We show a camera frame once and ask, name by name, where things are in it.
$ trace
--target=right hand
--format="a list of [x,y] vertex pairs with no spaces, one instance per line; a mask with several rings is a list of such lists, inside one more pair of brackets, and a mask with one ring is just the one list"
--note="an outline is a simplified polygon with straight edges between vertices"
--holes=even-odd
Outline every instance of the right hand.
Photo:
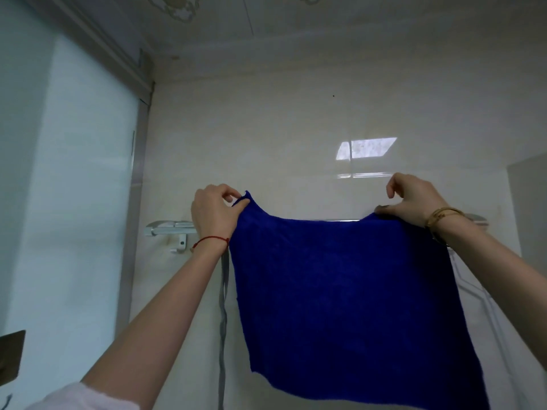
[[376,214],[389,214],[419,227],[425,227],[431,214],[448,204],[433,184],[414,175],[395,173],[386,186],[387,196],[397,193],[403,201],[392,206],[378,206]]

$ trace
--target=towel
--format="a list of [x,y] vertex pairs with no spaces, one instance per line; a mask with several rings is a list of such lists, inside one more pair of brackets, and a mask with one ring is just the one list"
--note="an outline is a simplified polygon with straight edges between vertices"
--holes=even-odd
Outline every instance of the towel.
[[288,220],[243,198],[230,252],[252,371],[306,399],[489,408],[446,247],[398,219]]

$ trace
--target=frosted glass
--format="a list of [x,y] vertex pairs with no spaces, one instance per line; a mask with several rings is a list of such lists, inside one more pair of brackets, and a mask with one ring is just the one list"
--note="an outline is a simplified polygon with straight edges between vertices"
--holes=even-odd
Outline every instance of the frosted glass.
[[14,408],[78,381],[114,338],[138,99],[55,41],[4,332],[27,330]]

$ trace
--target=left hand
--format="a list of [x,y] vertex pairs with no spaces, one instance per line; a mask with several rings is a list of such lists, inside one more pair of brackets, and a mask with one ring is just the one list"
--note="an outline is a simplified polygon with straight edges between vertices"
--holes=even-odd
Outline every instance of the left hand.
[[208,185],[196,191],[192,202],[192,221],[200,238],[207,236],[232,237],[237,226],[237,218],[250,200],[245,199],[236,206],[227,206],[241,194],[226,184]]

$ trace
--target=white sleeve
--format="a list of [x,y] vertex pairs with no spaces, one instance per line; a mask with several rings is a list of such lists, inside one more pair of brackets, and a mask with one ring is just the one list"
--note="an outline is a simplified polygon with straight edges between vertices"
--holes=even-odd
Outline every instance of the white sleeve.
[[139,410],[139,406],[108,397],[82,383],[74,383],[51,393],[26,410]]

